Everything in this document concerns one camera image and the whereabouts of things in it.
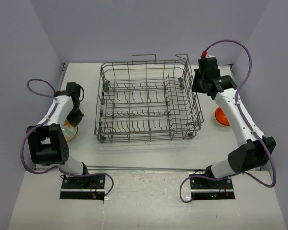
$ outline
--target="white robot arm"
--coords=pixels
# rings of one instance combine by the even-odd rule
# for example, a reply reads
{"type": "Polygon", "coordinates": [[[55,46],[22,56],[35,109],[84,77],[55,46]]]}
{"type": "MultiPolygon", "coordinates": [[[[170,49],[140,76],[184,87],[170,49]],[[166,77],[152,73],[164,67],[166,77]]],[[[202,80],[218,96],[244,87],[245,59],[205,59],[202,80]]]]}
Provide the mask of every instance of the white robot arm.
{"type": "Polygon", "coordinates": [[[58,166],[62,171],[73,175],[87,174],[85,164],[69,154],[69,148],[61,129],[65,120],[76,126],[84,116],[79,109],[80,91],[80,85],[70,82],[67,83],[66,90],[55,92],[56,100],[53,101],[46,116],[38,124],[45,123],[28,137],[33,163],[43,166],[58,166]]]}
{"type": "Polygon", "coordinates": [[[275,147],[275,141],[273,137],[266,137],[257,127],[239,96],[236,101],[236,84],[229,75],[220,76],[215,57],[202,57],[199,60],[199,69],[195,70],[192,90],[198,93],[206,93],[215,100],[225,113],[238,145],[238,148],[232,151],[226,159],[208,166],[205,172],[206,176],[223,178],[268,163],[268,156],[253,131],[256,130],[256,134],[262,138],[270,153],[275,147]],[[239,104],[253,129],[250,129],[244,121],[237,104],[239,104]]]}

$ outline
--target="orange bowl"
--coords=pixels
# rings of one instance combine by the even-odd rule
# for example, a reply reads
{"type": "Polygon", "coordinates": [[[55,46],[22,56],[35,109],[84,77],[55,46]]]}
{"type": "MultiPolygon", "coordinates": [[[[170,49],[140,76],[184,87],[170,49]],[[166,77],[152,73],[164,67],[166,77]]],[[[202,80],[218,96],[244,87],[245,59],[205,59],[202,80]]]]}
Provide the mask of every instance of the orange bowl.
{"type": "Polygon", "coordinates": [[[225,116],[225,113],[220,107],[217,108],[215,111],[215,119],[219,124],[223,126],[230,126],[230,123],[228,122],[227,117],[225,116]]]}

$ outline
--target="lavender wall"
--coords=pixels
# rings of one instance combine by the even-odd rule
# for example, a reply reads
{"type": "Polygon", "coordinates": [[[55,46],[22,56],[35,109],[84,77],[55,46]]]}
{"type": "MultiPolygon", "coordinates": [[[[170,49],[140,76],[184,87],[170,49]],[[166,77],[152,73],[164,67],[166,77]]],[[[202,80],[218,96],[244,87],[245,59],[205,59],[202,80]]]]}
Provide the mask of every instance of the lavender wall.
{"type": "MultiPolygon", "coordinates": [[[[19,147],[28,125],[51,102],[26,89],[30,78],[54,85],[60,61],[28,0],[0,0],[0,230],[7,229],[24,176],[19,147]]],[[[51,91],[43,85],[40,91],[51,91]]]]}
{"type": "MultiPolygon", "coordinates": [[[[159,59],[188,53],[196,62],[210,43],[246,42],[269,0],[30,0],[60,59],[67,62],[159,59]]],[[[214,47],[221,63],[240,49],[214,47]]]]}
{"type": "MultiPolygon", "coordinates": [[[[276,140],[275,190],[288,228],[288,1],[270,1],[246,45],[253,69],[241,97],[258,126],[276,140]]],[[[241,53],[234,65],[237,81],[247,67],[241,53]]]]}

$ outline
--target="dish rack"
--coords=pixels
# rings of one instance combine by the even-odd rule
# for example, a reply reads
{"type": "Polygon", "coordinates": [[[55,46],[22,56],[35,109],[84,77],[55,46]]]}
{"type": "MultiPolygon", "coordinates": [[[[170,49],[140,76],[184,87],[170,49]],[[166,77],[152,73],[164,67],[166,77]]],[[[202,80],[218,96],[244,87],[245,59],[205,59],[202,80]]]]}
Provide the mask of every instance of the dish rack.
{"type": "Polygon", "coordinates": [[[192,139],[203,115],[187,54],[132,55],[100,68],[94,134],[100,142],[192,139]]]}

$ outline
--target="black mounting plate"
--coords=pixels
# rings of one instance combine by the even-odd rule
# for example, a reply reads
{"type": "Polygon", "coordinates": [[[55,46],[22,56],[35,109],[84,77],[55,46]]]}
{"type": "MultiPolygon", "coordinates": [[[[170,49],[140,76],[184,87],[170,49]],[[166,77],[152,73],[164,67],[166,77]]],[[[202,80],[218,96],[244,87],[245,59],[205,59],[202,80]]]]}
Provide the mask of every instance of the black mounting plate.
{"type": "Polygon", "coordinates": [[[202,178],[190,179],[191,197],[194,200],[227,200],[235,199],[231,179],[211,181],[202,178]]]}
{"type": "Polygon", "coordinates": [[[104,200],[105,175],[67,177],[62,175],[60,199],[104,200]]]}

